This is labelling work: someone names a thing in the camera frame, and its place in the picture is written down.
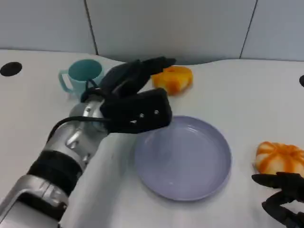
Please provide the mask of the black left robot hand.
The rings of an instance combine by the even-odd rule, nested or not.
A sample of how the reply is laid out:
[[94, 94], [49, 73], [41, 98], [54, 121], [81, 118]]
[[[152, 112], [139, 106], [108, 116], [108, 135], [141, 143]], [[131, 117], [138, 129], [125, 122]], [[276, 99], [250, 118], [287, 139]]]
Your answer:
[[138, 93], [152, 75], [175, 65], [176, 59], [156, 57], [135, 60], [111, 68], [99, 84], [106, 98], [123, 98]]

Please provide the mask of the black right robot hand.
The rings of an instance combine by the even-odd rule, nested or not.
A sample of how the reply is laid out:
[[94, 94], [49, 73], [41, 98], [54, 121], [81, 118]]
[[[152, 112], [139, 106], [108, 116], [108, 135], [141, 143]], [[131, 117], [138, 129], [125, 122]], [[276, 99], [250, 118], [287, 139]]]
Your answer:
[[253, 174], [251, 178], [259, 185], [280, 189], [262, 202], [262, 208], [269, 216], [287, 228], [304, 226], [303, 212], [294, 213], [282, 206], [295, 200], [304, 202], [304, 179], [300, 174], [277, 172], [276, 174]]

